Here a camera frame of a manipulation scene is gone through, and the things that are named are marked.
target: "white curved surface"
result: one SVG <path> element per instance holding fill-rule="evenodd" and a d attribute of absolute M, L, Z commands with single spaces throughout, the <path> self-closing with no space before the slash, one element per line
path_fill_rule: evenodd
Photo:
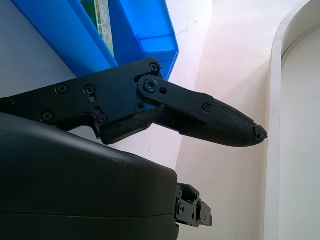
<path fill-rule="evenodd" d="M 272 46 L 265 240 L 320 235 L 320 166 L 314 136 L 319 131 L 319 12 L 320 1 L 301 2 L 280 25 Z"/>

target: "blue container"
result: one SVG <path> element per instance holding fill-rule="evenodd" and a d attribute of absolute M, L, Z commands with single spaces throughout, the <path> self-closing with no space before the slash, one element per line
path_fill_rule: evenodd
<path fill-rule="evenodd" d="M 179 50 L 165 0 L 109 0 L 114 57 L 80 0 L 12 0 L 77 77 L 155 58 L 168 80 Z"/>

